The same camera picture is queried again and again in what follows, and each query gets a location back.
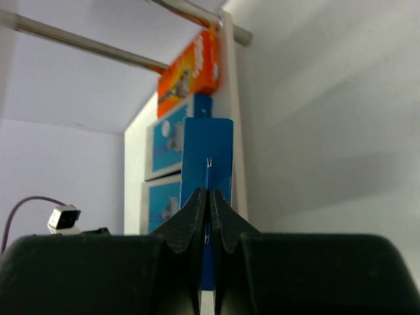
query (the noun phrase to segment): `orange box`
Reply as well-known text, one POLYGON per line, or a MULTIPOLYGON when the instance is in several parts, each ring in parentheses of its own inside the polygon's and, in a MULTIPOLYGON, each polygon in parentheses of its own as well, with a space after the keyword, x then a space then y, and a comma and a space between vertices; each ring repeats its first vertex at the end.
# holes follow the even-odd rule
POLYGON ((203 30, 159 78, 157 116, 190 94, 211 95, 219 87, 215 27, 203 30))

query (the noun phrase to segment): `blue box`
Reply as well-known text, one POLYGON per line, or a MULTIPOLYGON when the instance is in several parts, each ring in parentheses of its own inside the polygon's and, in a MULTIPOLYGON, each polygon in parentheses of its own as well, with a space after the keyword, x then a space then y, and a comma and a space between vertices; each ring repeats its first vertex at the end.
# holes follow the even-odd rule
MULTIPOLYGON (((186 118, 180 206, 183 207, 197 187, 219 189, 226 200, 232 199, 234 124, 230 119, 186 118)), ((212 291, 213 260, 210 228, 206 227, 203 262, 203 290, 212 291)))
POLYGON ((181 170, 184 118, 211 117, 212 101, 209 96, 193 94, 149 126, 146 135, 146 180, 181 170))
POLYGON ((153 232, 158 226, 169 220, 179 211, 181 175, 169 176, 161 179, 143 182, 142 211, 140 231, 153 232))

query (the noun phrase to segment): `cardboard box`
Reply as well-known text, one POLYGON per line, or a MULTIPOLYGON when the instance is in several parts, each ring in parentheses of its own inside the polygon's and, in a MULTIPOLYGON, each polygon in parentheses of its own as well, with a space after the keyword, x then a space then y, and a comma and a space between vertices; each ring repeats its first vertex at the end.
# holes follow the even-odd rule
MULTIPOLYGON (((186 118, 184 120, 184 154, 180 206, 198 187, 219 189, 232 200, 234 123, 223 118, 186 118)), ((204 246, 203 290, 212 291, 213 259, 210 229, 204 246)))
POLYGON ((159 78, 157 117, 190 94, 211 95, 219 86, 215 28, 201 31, 159 78))
POLYGON ((180 187, 181 175, 143 182, 141 211, 148 215, 140 223, 141 232, 153 232, 179 211, 180 187))
POLYGON ((184 118, 211 117, 212 98, 193 94, 149 126, 146 134, 146 180, 181 170, 184 118))

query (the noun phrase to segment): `white wall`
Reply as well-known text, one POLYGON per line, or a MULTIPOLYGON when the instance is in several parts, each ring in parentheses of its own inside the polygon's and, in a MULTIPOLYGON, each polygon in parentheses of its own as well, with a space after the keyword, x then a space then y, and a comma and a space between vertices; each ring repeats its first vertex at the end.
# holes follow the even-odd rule
MULTIPOLYGON (((77 222, 82 230, 107 226, 111 233, 122 234, 122 136, 3 120, 0 229, 14 204, 32 195, 77 206, 82 210, 77 222)), ((47 222, 53 209, 54 204, 45 201, 23 205, 13 219, 9 241, 49 234, 47 222)))
POLYGON ((420 2, 231 0, 249 219, 390 238, 420 282, 420 2))
POLYGON ((125 131, 124 234, 147 234, 147 230, 140 230, 140 221, 148 215, 140 211, 140 191, 144 180, 146 128, 157 119, 157 105, 158 95, 155 93, 125 131))

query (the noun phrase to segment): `metal rod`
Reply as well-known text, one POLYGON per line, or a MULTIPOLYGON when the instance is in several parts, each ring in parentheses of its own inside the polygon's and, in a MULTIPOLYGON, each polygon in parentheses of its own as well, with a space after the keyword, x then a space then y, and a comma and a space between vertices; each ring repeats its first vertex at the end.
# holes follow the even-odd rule
MULTIPOLYGON (((220 18, 217 14, 209 12, 187 0, 146 0, 153 2, 169 11, 187 19, 201 26, 208 28, 210 24, 219 24, 220 18)), ((249 46, 252 42, 253 34, 250 31, 234 25, 234 39, 235 42, 249 46)))
POLYGON ((56 43, 65 44, 82 51, 87 51, 89 53, 94 53, 99 56, 128 64, 130 66, 146 68, 159 74, 162 74, 168 68, 168 65, 161 62, 139 56, 98 41, 93 41, 92 39, 79 36, 68 31, 54 28, 47 24, 31 20, 30 18, 25 18, 17 14, 10 14, 9 16, 13 19, 12 28, 18 32, 38 36, 56 43))

